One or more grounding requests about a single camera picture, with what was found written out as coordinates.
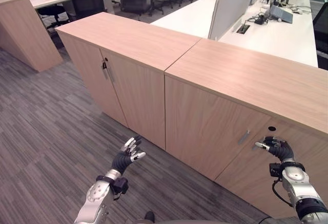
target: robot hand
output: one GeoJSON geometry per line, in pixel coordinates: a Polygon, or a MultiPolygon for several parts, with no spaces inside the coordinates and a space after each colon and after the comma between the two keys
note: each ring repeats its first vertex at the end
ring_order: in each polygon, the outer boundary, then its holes
{"type": "Polygon", "coordinates": [[[278,157],[281,162],[295,161],[292,148],[282,139],[265,137],[262,142],[256,142],[255,145],[269,151],[272,155],[278,157]]]}
{"type": "Polygon", "coordinates": [[[141,136],[130,138],[124,146],[121,147],[119,153],[112,162],[112,170],[118,171],[123,175],[127,167],[136,160],[143,158],[146,153],[139,152],[139,145],[141,143],[141,136]]]}
{"type": "Polygon", "coordinates": [[[141,136],[130,138],[112,161],[112,168],[106,175],[100,175],[96,183],[88,190],[87,199],[75,224],[100,224],[104,223],[108,215],[108,206],[114,195],[125,194],[128,189],[128,180],[121,178],[127,167],[134,161],[143,158],[146,153],[139,152],[141,136]]]}
{"type": "Polygon", "coordinates": [[[304,166],[295,162],[294,152],[289,144],[282,139],[265,137],[263,141],[256,142],[255,145],[269,151],[282,162],[270,164],[271,176],[278,177],[272,185],[272,190],[282,201],[295,209],[301,222],[304,224],[328,223],[328,209],[310,184],[304,166]],[[288,192],[291,203],[285,201],[275,191],[274,186],[280,181],[288,192]]]}

